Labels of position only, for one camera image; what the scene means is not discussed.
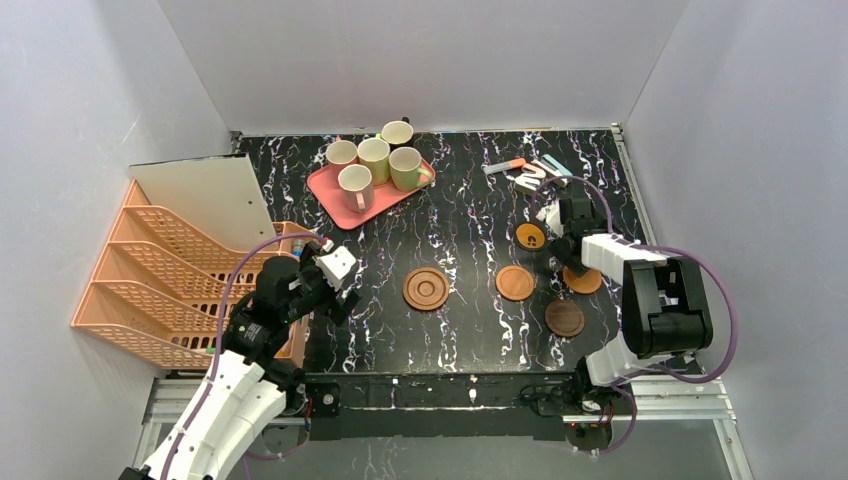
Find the light wooden coaster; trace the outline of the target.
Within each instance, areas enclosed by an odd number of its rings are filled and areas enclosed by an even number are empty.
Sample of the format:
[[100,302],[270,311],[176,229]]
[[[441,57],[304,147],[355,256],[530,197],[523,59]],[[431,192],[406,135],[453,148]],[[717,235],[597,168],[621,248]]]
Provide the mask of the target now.
[[603,283],[602,274],[597,270],[590,269],[582,275],[577,275],[568,267],[563,268],[563,280],[570,290],[581,295],[595,293]]

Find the orange black round coaster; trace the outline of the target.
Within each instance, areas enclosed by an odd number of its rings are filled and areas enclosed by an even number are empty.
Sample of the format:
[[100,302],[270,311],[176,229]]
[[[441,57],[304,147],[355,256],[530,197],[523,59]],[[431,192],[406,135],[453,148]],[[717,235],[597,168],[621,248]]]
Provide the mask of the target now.
[[514,240],[518,246],[529,252],[544,250],[547,245],[545,230],[533,222],[524,222],[514,229]]

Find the dark brown wooden coaster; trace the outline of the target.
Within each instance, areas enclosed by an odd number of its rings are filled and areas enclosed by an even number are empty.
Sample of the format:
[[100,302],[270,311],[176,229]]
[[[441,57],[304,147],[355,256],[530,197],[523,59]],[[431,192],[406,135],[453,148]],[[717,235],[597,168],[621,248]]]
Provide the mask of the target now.
[[547,305],[544,320],[557,336],[573,338],[583,332],[585,316],[579,305],[572,300],[559,299]]

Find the plain brown coaster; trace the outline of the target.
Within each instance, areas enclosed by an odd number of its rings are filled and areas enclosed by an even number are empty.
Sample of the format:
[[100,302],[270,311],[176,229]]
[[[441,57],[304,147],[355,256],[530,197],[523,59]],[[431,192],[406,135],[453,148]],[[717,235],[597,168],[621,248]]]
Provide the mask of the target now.
[[498,271],[495,284],[501,296],[509,301],[528,299],[535,289],[535,278],[525,268],[510,265]]

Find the brown grooved wooden coaster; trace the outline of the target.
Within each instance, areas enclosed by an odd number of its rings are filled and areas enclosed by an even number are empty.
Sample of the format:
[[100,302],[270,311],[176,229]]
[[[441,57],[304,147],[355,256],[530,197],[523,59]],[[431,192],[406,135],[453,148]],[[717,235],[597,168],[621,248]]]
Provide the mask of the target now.
[[402,294],[406,303],[418,311],[440,308],[448,299],[450,284],[446,275],[432,267],[411,271],[404,279]]

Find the pink serving tray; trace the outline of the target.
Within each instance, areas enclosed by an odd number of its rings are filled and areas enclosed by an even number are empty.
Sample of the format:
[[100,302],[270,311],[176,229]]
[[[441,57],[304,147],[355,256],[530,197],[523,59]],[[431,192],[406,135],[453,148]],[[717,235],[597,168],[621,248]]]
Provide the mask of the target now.
[[430,177],[430,180],[425,181],[422,187],[415,190],[402,192],[391,181],[376,186],[372,208],[365,213],[355,212],[347,206],[344,191],[338,185],[338,172],[330,166],[311,173],[307,179],[307,186],[338,228],[352,230],[426,188],[435,178],[435,170],[426,160],[422,160],[422,169],[426,170],[427,174],[422,175],[421,178]]

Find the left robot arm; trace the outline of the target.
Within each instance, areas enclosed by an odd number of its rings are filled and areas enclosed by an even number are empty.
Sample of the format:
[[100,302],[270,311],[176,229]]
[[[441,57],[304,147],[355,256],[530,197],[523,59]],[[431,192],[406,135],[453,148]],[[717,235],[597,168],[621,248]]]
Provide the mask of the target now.
[[290,327],[305,316],[341,324],[360,295],[340,292],[358,262],[344,247],[263,263],[253,291],[231,311],[216,355],[176,425],[140,467],[123,479],[225,479],[303,378],[277,358]]

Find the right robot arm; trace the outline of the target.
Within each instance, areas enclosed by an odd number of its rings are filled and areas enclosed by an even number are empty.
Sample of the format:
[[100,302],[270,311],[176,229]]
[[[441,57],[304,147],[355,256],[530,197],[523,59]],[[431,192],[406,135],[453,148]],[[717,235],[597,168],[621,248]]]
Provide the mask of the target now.
[[588,199],[560,200],[538,219],[553,231],[551,253],[577,274],[597,272],[621,288],[620,330],[581,358],[569,399],[605,406],[622,385],[676,356],[711,345],[713,325],[699,265],[639,248],[607,230]]

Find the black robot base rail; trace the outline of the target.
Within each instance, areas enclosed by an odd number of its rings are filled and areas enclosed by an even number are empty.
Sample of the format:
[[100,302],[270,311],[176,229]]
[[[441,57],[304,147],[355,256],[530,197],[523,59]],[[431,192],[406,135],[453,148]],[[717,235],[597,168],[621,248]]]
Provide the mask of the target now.
[[726,457],[742,450],[723,384],[649,374],[578,399],[569,372],[311,373],[265,430],[299,442],[377,437],[530,437],[598,461],[651,422],[712,422]]

